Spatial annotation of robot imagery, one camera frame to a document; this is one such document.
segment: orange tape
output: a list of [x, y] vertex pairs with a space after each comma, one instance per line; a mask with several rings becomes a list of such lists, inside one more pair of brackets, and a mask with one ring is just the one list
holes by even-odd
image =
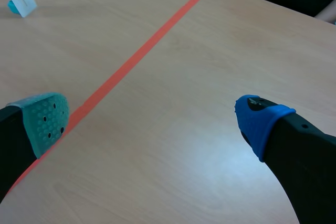
[[[62, 136], [62, 138], [72, 131], [77, 124], [85, 118], [97, 104], [143, 59], [143, 57], [165, 36], [170, 29], [176, 25], [177, 22], [200, 0], [189, 0], [184, 6], [182, 6], [153, 36], [147, 40], [147, 42], [139, 48], [111, 77], [100, 86], [84, 103], [77, 108], [70, 116], [68, 126]], [[60, 140], [56, 142], [40, 159], [35, 160], [17, 179], [14, 185], [9, 191], [11, 191], [21, 180], [23, 180], [27, 174], [34, 169], [35, 166], [43, 158], [45, 158], [49, 152], [55, 148]]]

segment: teal gripper pad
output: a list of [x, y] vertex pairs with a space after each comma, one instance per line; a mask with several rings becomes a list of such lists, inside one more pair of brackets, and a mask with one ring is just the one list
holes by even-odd
[[68, 101], [60, 93], [38, 94], [7, 106], [21, 108], [23, 124], [36, 158], [61, 138], [69, 121]]

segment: wood grain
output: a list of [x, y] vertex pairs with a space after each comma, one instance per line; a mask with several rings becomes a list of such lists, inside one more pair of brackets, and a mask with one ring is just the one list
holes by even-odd
[[[186, 1], [1, 9], [1, 104], [52, 90], [73, 111]], [[1, 223], [297, 224], [233, 106], [258, 94], [336, 134], [335, 40], [262, 0], [201, 0], [5, 198]]]

